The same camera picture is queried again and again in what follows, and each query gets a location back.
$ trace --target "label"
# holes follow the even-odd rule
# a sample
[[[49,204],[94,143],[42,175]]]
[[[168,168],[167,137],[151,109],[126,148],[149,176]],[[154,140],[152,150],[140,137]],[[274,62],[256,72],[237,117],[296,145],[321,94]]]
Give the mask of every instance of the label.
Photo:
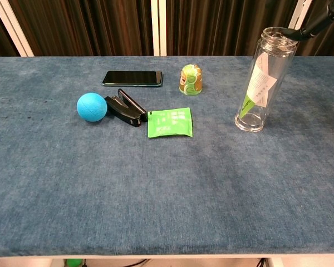
[[[254,105],[266,107],[268,90],[270,90],[276,82],[277,79],[268,75],[268,55],[262,53],[256,59],[241,109],[240,118],[242,118]]]
[[[261,53],[256,60],[256,65],[259,69],[268,75],[268,54]],[[262,96],[262,98],[256,103],[257,106],[267,107],[268,91]]]

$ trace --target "glass jar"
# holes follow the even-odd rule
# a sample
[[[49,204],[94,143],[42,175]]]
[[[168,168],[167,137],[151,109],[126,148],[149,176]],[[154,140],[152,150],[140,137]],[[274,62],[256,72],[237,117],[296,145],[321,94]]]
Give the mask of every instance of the glass jar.
[[[297,41],[281,35],[279,27],[263,30],[252,59],[243,98],[235,116],[241,130],[262,130],[297,49]]]

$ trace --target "black cable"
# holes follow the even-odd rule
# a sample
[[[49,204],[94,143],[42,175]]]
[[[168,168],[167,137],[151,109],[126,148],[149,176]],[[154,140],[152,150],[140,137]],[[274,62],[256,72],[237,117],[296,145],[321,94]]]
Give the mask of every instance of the black cable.
[[[266,262],[266,258],[261,258],[261,260],[258,262],[256,267],[264,267]]]
[[[142,261],[139,261],[138,263],[134,263],[134,264],[126,265],[126,266],[123,266],[123,267],[133,267],[133,266],[142,264],[142,263],[144,263],[144,262],[147,261],[147,260],[149,260],[149,259],[143,259]]]

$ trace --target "smartphone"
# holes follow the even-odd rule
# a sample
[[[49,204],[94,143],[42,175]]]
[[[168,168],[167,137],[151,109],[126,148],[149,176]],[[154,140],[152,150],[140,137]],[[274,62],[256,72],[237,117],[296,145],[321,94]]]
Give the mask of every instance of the smartphone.
[[[102,85],[158,87],[162,77],[161,71],[108,71]]]

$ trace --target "green sachet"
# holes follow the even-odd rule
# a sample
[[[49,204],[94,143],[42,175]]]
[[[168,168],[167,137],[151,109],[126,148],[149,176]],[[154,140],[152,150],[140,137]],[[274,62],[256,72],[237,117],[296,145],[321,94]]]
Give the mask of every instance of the green sachet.
[[[190,108],[148,112],[148,137],[188,135],[193,137]]]

